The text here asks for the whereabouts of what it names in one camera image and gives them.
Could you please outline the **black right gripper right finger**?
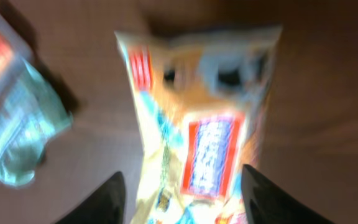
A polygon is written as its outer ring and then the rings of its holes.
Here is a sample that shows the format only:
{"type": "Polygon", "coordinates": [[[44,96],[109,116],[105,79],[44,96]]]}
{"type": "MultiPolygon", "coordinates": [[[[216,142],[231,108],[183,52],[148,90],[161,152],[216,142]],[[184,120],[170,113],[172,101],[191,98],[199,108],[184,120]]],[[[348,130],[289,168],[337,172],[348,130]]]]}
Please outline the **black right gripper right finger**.
{"type": "Polygon", "coordinates": [[[241,190],[249,224],[333,224],[254,167],[242,167],[241,190]]]}

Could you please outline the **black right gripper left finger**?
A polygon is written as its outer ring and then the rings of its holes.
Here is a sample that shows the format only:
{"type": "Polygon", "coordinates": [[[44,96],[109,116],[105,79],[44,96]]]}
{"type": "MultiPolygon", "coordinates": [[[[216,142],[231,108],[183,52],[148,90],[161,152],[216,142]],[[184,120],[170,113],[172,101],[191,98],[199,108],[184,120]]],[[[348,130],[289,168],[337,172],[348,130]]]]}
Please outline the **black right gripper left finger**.
{"type": "Polygon", "coordinates": [[[56,224],[122,224],[125,202],[124,176],[116,172],[56,224]]]}

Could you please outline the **teal long snack packet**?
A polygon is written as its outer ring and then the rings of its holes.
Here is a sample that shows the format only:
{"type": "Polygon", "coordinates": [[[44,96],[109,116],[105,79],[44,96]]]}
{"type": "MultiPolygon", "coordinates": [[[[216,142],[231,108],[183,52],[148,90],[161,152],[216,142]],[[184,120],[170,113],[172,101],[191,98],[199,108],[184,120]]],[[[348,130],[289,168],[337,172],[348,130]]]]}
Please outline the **teal long snack packet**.
{"type": "Polygon", "coordinates": [[[73,122],[51,84],[27,61],[0,100],[0,183],[31,183],[45,145],[73,122]]]}

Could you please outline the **yellow snack chip bag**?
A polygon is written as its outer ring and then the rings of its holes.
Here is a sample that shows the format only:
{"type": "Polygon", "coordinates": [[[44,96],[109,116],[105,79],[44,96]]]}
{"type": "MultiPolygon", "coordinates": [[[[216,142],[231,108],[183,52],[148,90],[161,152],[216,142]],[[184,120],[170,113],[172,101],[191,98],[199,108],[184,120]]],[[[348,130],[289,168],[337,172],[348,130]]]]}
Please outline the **yellow snack chip bag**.
{"type": "Polygon", "coordinates": [[[116,32],[143,144],[133,223],[247,223],[280,25],[174,38],[116,32]]]}

